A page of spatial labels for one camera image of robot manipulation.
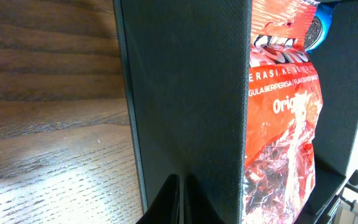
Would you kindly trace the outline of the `blue Oreo cookie pack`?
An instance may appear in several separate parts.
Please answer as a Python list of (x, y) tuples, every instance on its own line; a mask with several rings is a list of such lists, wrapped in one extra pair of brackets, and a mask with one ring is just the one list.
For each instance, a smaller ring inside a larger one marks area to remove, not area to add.
[(308, 53), (325, 40), (331, 27), (333, 10), (334, 8), (328, 4), (318, 6), (305, 37), (304, 48)]

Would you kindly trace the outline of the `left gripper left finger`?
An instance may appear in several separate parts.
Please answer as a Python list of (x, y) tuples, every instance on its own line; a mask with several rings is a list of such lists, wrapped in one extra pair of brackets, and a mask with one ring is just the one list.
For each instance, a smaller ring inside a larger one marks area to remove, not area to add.
[(180, 214), (180, 178), (170, 174), (146, 213), (136, 224), (177, 224)]

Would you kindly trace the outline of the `black cardboard box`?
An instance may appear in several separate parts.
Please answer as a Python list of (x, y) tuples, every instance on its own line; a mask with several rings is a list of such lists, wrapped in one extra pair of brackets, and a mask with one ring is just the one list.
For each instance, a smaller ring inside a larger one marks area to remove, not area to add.
[[(170, 174), (194, 175), (225, 223), (243, 223), (250, 28), (254, 1), (114, 1), (143, 215)], [(358, 138), (358, 1), (334, 8), (306, 52), (323, 107), (315, 185), (294, 223), (332, 223)]]

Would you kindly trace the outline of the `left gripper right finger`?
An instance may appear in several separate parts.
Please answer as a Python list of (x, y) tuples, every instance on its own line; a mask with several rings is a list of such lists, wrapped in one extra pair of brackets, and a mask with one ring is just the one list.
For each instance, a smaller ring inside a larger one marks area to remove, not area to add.
[(225, 224), (194, 175), (188, 175), (185, 180), (184, 224)]

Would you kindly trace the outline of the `red dried fruit bag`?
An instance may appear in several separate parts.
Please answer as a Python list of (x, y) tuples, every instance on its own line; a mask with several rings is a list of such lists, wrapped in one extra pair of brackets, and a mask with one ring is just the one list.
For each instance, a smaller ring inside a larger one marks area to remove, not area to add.
[(304, 43), (317, 8), (252, 3), (243, 223), (294, 223), (314, 188), (323, 97)]

